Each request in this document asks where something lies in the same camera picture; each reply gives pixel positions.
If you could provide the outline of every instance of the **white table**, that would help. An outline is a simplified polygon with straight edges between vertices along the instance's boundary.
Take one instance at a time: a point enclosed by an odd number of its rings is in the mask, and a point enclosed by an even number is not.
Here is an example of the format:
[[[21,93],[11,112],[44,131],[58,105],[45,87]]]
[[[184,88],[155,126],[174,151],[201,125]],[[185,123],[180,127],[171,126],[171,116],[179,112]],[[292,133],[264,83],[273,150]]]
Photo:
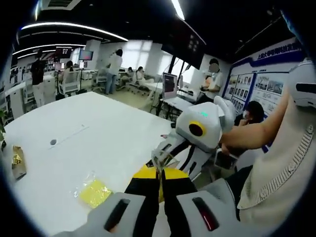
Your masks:
[[[21,146],[27,166],[13,192],[46,235],[86,222],[90,208],[73,192],[90,172],[114,192],[124,192],[163,140],[160,135],[171,131],[169,121],[94,92],[37,108],[5,129],[6,160],[12,145]]]
[[[55,80],[55,77],[53,75],[51,75],[51,74],[44,75],[44,77],[43,77],[43,81],[51,80],[51,79]],[[10,88],[9,90],[5,91],[5,96],[10,95],[10,94],[14,93],[17,90],[24,89],[25,87],[26,87],[26,83],[24,81],[24,82],[22,82],[22,83],[20,83],[20,84],[18,84],[16,86]]]
[[[166,103],[169,106],[172,106],[180,111],[184,111],[185,109],[187,109],[188,107],[193,106],[193,104],[191,104],[190,102],[181,99],[179,97],[174,97],[174,98],[170,98],[170,99],[166,99],[163,100],[164,103]]]
[[[162,82],[146,83],[144,86],[147,87],[151,91],[149,96],[146,98],[145,105],[147,105],[150,102],[154,93],[162,94],[162,90],[163,90],[163,83]],[[192,90],[190,88],[184,88],[184,87],[182,88],[182,90],[183,91],[193,91],[193,95],[187,94],[187,93],[182,92],[182,91],[177,91],[178,96],[180,96],[184,99],[187,99],[190,102],[195,102],[197,100],[198,95],[199,95],[199,91]]]

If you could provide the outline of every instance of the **plastic bag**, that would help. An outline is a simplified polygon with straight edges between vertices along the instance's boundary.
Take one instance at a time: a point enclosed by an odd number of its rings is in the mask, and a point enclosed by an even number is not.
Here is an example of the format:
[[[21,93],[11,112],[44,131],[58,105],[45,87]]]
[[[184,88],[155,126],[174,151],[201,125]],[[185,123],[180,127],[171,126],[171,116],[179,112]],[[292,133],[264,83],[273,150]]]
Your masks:
[[[79,198],[91,208],[96,208],[103,203],[113,192],[105,184],[96,178],[95,173],[91,172],[85,179],[81,187],[76,188],[74,196]]]

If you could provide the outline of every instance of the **black ceiling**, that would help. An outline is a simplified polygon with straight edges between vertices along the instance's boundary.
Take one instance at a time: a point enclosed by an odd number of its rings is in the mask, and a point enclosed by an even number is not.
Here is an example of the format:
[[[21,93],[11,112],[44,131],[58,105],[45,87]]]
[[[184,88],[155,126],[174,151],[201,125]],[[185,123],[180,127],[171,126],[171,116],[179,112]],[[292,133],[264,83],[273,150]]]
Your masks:
[[[206,53],[228,62],[293,36],[280,13],[266,0],[179,0],[179,3],[186,22],[206,41]],[[162,42],[166,34],[165,26],[174,17],[171,0],[82,0],[70,11],[43,10],[37,22],[71,22],[102,29],[129,40]],[[29,23],[34,23],[33,17],[25,25]],[[15,44],[16,51],[43,44],[85,44],[92,39],[91,36],[103,42],[121,41],[98,32],[72,27],[26,29],[19,36],[19,44]]]

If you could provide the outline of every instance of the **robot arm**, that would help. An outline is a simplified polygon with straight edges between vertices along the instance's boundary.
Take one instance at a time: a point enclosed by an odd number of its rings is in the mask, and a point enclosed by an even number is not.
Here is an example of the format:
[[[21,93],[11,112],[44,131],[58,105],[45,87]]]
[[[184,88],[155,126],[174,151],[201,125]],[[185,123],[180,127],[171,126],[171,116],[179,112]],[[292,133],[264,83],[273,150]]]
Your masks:
[[[168,154],[176,157],[190,147],[188,157],[177,169],[189,174],[194,179],[202,165],[216,154],[223,132],[232,129],[235,120],[235,108],[230,101],[216,96],[214,103],[203,103],[189,107],[177,119],[176,128],[157,150],[164,151],[160,162],[168,164]]]

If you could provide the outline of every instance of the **poster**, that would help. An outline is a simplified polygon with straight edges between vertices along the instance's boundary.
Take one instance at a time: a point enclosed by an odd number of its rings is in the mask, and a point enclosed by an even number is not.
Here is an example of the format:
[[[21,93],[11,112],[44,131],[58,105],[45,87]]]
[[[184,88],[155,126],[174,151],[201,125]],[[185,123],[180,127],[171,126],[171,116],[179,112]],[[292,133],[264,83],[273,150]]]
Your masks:
[[[250,95],[249,91],[253,78],[254,74],[239,75],[235,87],[229,90],[229,93],[232,95],[230,100],[235,106],[236,115],[242,113],[244,109],[245,103]]]
[[[233,95],[234,89],[236,87],[237,80],[238,80],[238,76],[231,76],[230,77],[226,93],[224,94],[224,99],[232,100],[232,95]]]
[[[251,101],[258,101],[269,116],[279,104],[283,94],[284,81],[288,73],[259,73],[251,95]]]

